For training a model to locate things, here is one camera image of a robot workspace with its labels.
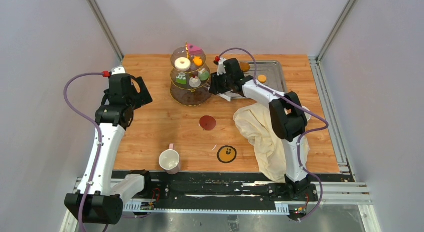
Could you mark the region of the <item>green cupcake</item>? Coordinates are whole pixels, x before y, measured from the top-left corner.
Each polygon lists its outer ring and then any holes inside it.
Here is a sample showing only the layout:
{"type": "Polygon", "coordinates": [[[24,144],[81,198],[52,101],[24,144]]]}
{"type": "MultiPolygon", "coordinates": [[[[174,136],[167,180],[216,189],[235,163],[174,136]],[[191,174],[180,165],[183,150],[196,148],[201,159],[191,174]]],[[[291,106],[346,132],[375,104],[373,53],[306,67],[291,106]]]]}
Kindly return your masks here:
{"type": "Polygon", "coordinates": [[[198,77],[201,81],[208,80],[209,77],[210,77],[210,73],[209,73],[208,69],[202,68],[201,70],[199,70],[198,71],[198,77]]]}

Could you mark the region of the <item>white cupcake with cherry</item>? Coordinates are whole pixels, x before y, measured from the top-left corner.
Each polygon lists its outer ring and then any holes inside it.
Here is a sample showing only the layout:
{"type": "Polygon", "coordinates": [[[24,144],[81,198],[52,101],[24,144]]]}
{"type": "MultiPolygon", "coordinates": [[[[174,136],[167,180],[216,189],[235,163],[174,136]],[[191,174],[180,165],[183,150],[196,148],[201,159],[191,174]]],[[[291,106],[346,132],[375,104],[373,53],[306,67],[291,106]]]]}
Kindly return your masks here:
{"type": "Polygon", "coordinates": [[[199,87],[201,84],[202,84],[202,81],[199,79],[199,77],[198,76],[196,76],[196,75],[192,75],[191,77],[190,77],[190,79],[189,79],[189,85],[192,87],[192,88],[197,88],[197,87],[199,87]]]}

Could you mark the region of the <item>three-tier glass cake stand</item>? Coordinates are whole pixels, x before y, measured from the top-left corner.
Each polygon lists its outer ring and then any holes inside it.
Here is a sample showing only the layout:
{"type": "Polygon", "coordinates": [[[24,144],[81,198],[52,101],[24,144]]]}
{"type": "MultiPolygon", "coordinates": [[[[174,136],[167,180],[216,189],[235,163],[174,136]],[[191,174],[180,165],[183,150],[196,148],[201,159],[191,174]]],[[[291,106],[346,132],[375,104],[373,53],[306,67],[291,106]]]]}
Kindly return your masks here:
{"type": "Polygon", "coordinates": [[[209,92],[211,70],[206,58],[201,47],[189,42],[173,51],[170,94],[180,104],[197,106],[212,96],[209,92]]]}

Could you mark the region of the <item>orange pastry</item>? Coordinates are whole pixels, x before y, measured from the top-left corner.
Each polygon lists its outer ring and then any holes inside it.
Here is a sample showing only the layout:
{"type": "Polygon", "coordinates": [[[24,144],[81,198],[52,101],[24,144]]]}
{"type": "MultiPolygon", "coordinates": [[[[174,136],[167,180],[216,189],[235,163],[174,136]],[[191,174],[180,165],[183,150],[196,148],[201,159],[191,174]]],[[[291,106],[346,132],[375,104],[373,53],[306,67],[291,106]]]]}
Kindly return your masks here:
{"type": "Polygon", "coordinates": [[[201,58],[201,56],[194,56],[194,58],[192,59],[192,62],[198,67],[204,64],[204,61],[201,58]]]}

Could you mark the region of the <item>green cake slice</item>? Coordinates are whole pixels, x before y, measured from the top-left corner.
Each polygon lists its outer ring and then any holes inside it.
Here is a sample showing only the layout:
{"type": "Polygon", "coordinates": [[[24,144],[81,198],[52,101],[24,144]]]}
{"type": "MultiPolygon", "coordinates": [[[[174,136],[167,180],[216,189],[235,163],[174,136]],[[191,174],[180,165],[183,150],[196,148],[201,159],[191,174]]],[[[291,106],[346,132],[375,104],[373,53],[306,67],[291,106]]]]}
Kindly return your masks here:
{"type": "Polygon", "coordinates": [[[185,72],[178,73],[175,80],[179,84],[183,84],[183,85],[187,84],[186,73],[185,72]]]}

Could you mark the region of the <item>white ring donut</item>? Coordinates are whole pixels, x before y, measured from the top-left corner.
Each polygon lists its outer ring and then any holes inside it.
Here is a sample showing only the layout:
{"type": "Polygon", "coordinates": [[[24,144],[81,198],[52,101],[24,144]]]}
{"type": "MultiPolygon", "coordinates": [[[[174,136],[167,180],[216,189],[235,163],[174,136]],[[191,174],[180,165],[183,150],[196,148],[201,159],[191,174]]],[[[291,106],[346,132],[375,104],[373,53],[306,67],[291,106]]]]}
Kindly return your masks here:
{"type": "Polygon", "coordinates": [[[174,67],[179,71],[188,71],[191,68],[191,60],[187,57],[178,57],[174,61],[174,67]]]}

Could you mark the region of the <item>metal baking tray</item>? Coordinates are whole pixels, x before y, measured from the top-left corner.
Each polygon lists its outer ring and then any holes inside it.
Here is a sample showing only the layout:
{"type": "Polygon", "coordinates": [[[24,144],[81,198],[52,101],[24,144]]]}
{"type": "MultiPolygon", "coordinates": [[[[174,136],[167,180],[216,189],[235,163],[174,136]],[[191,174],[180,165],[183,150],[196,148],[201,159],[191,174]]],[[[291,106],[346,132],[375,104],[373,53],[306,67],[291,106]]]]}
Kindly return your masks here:
{"type": "MultiPolygon", "coordinates": [[[[250,65],[250,70],[245,73],[245,75],[254,75],[254,62],[253,61],[243,61],[247,62],[250,65]]],[[[259,75],[265,75],[266,81],[264,82],[264,85],[267,85],[268,87],[271,87],[275,90],[282,91],[282,92],[288,92],[288,87],[286,84],[286,80],[283,73],[282,65],[277,60],[258,60],[256,62],[257,65],[257,73],[256,78],[258,78],[259,75]]],[[[243,99],[244,97],[240,94],[233,93],[231,91],[225,92],[225,95],[231,97],[232,99],[243,99]]]]}

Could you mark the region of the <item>metal tongs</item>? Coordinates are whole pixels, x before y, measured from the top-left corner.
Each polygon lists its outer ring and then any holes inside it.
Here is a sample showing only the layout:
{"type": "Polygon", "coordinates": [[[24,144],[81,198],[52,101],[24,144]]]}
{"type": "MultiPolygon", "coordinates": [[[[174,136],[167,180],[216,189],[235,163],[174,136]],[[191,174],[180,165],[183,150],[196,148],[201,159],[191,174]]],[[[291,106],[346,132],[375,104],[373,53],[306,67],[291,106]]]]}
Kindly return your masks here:
{"type": "MultiPolygon", "coordinates": [[[[211,91],[210,91],[210,85],[206,85],[206,88],[208,89],[208,91],[210,92],[210,93],[212,93],[211,91]]],[[[230,96],[228,96],[227,94],[223,94],[223,93],[217,93],[217,94],[214,94],[214,95],[217,95],[217,96],[219,96],[219,97],[222,97],[222,98],[224,98],[225,100],[227,100],[227,101],[229,101],[229,102],[231,102],[232,101],[232,97],[230,97],[230,96]]]]}

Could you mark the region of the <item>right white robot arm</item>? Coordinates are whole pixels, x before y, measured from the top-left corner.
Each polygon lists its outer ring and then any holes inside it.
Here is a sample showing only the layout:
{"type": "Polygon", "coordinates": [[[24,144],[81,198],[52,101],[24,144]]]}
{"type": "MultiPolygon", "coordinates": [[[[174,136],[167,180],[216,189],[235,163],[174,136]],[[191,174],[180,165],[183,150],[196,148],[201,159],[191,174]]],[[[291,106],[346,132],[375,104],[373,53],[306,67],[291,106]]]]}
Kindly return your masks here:
{"type": "Polygon", "coordinates": [[[311,184],[311,176],[305,171],[310,147],[302,136],[308,119],[295,92],[284,93],[261,83],[252,75],[246,75],[236,58],[217,56],[217,71],[211,73],[209,91],[220,94],[231,91],[264,105],[270,114],[275,135],[282,140],[286,158],[286,194],[292,200],[305,195],[311,184]]]}

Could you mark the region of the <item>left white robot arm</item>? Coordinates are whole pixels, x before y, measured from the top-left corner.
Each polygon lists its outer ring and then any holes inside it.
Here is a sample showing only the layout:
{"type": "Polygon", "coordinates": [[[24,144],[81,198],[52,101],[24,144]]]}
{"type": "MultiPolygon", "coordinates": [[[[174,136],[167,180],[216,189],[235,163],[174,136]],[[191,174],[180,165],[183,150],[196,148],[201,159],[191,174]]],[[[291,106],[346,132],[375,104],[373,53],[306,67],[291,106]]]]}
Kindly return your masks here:
{"type": "Polygon", "coordinates": [[[134,120],[134,111],[153,101],[142,77],[128,73],[103,71],[109,88],[104,91],[95,119],[79,111],[68,99],[68,88],[77,75],[66,83],[63,96],[68,106],[94,125],[92,151],[84,176],[74,193],[65,196],[64,204],[78,220],[82,231],[85,223],[115,225],[123,208],[134,196],[148,198],[153,183],[147,170],[133,170],[117,185],[111,185],[112,172],[121,140],[134,120]]]}

